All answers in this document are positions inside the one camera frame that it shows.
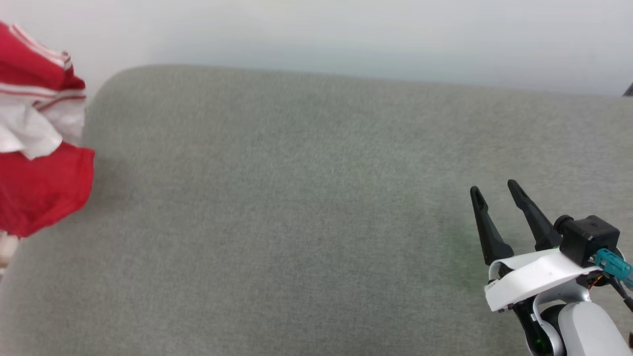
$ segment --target red garment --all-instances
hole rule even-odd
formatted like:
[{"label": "red garment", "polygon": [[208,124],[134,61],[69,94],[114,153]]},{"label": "red garment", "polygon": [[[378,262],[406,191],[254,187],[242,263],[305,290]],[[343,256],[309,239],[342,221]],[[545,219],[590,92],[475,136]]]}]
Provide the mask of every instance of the red garment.
[{"label": "red garment", "polygon": [[92,189],[94,151],[61,143],[29,160],[0,154],[0,230],[26,238],[81,209]]}]

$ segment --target white wall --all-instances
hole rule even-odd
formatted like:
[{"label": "white wall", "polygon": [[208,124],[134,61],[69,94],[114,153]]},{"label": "white wall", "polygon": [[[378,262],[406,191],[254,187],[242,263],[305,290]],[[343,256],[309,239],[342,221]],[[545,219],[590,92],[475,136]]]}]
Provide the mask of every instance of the white wall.
[{"label": "white wall", "polygon": [[91,92],[146,63],[204,63],[619,96],[631,0],[2,0]]}]

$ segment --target pile of clothes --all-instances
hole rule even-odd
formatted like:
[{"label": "pile of clothes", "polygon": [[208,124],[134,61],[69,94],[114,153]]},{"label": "pile of clothes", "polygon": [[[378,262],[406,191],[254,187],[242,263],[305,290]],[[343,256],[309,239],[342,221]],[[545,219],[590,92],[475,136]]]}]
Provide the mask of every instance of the pile of clothes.
[{"label": "pile of clothes", "polygon": [[26,238],[88,200],[84,89],[68,53],[0,22],[0,237]]}]

